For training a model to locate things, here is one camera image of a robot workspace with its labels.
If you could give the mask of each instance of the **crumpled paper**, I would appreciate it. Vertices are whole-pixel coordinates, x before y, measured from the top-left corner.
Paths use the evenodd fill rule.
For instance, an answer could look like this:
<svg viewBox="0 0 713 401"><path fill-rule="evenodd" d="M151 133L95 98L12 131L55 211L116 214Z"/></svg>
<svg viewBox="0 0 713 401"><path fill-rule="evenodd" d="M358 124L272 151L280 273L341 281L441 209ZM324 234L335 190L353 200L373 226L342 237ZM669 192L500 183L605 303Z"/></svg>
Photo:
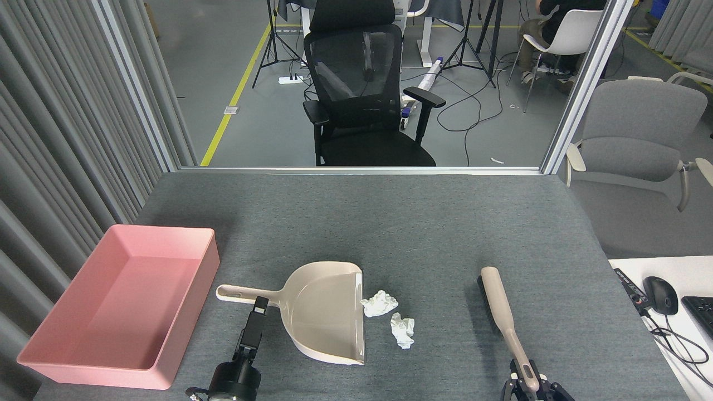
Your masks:
<svg viewBox="0 0 713 401"><path fill-rule="evenodd" d="M401 319L401 313L394 313L391 316L391 333L396 338L396 344L402 350L408 350L414 343L411 338L414 335L414 320L411 318Z"/></svg>
<svg viewBox="0 0 713 401"><path fill-rule="evenodd" d="M364 314L368 318L384 315L399 306L396 298L390 296L384 290L379 290L376 295L368 300L361 300L361 304L364 306Z"/></svg>

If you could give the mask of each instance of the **headrest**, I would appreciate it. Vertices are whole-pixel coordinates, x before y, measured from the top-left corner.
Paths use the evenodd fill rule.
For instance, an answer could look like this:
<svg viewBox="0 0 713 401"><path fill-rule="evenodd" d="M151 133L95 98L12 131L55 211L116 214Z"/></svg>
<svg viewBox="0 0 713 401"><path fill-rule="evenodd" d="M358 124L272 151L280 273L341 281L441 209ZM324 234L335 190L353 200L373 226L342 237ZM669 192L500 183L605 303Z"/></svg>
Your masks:
<svg viewBox="0 0 713 401"><path fill-rule="evenodd" d="M394 0L318 0L311 32L339 31L394 22Z"/></svg>

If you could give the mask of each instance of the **black mouse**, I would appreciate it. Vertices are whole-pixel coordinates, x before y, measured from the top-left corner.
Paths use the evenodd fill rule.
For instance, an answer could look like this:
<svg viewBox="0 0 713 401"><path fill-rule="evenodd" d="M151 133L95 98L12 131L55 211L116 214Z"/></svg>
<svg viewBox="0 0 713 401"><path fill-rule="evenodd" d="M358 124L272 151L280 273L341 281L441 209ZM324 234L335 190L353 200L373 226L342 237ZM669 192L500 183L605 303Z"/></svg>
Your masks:
<svg viewBox="0 0 713 401"><path fill-rule="evenodd" d="M653 275L646 277L644 292L649 296L656 312L662 315L675 315L678 312L676 290L666 280Z"/></svg>

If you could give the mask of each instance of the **floor outlet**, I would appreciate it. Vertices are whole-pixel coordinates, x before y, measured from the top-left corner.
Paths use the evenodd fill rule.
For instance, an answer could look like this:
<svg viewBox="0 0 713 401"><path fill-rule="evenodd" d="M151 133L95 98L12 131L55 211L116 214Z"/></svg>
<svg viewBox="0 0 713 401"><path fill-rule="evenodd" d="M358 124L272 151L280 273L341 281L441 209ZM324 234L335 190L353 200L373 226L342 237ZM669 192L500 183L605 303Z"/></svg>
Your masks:
<svg viewBox="0 0 713 401"><path fill-rule="evenodd" d="M279 84L280 84L280 85L285 85L285 84L287 84L287 83L302 83L302 76L301 76L301 75L292 76L292 77L290 77L290 76L281 76L281 77L279 78Z"/></svg>

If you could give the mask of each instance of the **dustpan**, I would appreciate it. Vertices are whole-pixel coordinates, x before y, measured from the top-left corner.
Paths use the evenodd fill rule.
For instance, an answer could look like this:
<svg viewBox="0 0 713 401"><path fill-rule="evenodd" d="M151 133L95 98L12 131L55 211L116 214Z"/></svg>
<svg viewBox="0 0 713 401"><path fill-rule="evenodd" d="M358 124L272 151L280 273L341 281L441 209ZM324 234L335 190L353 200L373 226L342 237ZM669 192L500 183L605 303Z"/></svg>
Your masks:
<svg viewBox="0 0 713 401"><path fill-rule="evenodd" d="M220 300L255 303L265 297L306 356L340 365L364 364L361 269L347 262L313 262L295 270L279 291L223 284Z"/></svg>

